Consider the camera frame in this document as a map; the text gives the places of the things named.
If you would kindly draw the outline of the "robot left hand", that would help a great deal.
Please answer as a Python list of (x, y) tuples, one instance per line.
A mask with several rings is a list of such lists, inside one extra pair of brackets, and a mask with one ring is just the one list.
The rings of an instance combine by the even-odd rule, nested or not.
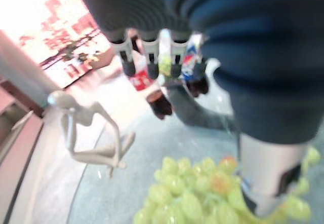
[(301, 174), (323, 120), (323, 0), (83, 0), (135, 75), (126, 30), (138, 31), (150, 76), (158, 76), (157, 38), (172, 38), (171, 75), (180, 75), (186, 42), (205, 38), (216, 83), (228, 92), (239, 129), (241, 190), (249, 211), (270, 215)]

